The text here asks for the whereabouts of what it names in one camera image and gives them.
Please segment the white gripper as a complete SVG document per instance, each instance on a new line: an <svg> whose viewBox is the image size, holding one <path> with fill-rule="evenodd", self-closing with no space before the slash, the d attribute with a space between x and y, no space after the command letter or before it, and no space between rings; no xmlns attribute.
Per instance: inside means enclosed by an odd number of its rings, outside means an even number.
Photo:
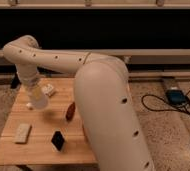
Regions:
<svg viewBox="0 0 190 171"><path fill-rule="evenodd" d="M44 109L48 105L48 97L44 94L39 81L25 81L23 83L31 105L35 109Z"/></svg>

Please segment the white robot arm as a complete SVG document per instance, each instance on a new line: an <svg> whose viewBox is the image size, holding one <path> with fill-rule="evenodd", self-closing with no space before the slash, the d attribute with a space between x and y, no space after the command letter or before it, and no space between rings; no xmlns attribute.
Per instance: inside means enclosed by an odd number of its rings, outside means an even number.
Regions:
<svg viewBox="0 0 190 171"><path fill-rule="evenodd" d="M100 171L156 171L132 102L125 63L113 56L43 50L25 35L3 47L33 107L48 105L40 67L75 76L74 102Z"/></svg>

